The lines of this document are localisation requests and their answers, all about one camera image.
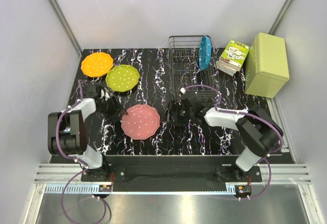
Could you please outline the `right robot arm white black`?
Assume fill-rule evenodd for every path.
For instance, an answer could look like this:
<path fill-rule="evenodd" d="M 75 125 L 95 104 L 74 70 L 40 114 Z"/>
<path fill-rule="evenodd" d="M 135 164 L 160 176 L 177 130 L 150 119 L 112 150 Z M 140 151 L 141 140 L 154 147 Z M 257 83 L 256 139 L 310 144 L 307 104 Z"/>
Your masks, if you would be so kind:
<path fill-rule="evenodd" d="M 244 181 L 257 163 L 282 147 L 284 132 L 275 121 L 259 106 L 250 109 L 223 109 L 205 103 L 192 103 L 189 99 L 170 101 L 163 120 L 174 126 L 185 126 L 188 121 L 210 127 L 225 127 L 238 131 L 245 149 L 235 162 L 222 172 L 218 179 Z"/>

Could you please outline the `pink dotted plate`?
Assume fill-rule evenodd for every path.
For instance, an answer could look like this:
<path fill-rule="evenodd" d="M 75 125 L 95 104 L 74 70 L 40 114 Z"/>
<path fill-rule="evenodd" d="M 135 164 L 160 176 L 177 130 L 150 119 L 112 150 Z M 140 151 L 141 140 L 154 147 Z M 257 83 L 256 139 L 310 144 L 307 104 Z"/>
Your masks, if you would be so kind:
<path fill-rule="evenodd" d="M 149 105 L 135 105 L 127 109 L 127 113 L 122 116 L 121 128 L 125 135 L 134 140 L 145 140 L 160 127 L 159 113 Z"/>

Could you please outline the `blue dotted plate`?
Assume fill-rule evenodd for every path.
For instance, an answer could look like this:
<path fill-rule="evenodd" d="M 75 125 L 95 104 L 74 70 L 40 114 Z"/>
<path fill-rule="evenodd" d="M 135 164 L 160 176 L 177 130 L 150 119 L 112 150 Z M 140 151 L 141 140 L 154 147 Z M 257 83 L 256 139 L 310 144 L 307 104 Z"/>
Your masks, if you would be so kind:
<path fill-rule="evenodd" d="M 199 48 L 199 68 L 201 71 L 209 67 L 211 61 L 212 42 L 207 35 L 202 36 Z"/>

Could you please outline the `black wire dish rack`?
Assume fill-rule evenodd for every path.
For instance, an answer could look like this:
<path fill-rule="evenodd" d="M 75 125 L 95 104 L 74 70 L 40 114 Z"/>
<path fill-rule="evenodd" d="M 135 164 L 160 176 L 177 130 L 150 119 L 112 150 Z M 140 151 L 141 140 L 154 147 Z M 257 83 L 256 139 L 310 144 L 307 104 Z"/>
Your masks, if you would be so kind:
<path fill-rule="evenodd" d="M 191 101 L 212 103 L 218 94 L 207 88 L 214 86 L 214 59 L 211 51 L 209 67 L 199 68 L 199 48 L 203 35 L 175 35 L 169 37 L 170 88 L 174 99 L 186 88 L 185 97 Z"/>

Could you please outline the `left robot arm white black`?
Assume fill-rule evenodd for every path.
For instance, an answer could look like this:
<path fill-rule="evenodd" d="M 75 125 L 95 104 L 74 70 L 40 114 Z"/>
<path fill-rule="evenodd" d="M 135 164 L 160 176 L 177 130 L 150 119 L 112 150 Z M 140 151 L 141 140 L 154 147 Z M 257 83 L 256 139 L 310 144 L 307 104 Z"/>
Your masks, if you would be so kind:
<path fill-rule="evenodd" d="M 119 121 L 128 112 L 116 95 L 99 84 L 88 85 L 75 104 L 48 115 L 48 151 L 73 160 L 90 180 L 106 181 L 114 176 L 106 156 L 88 144 L 85 120 L 102 113 L 110 122 Z"/>

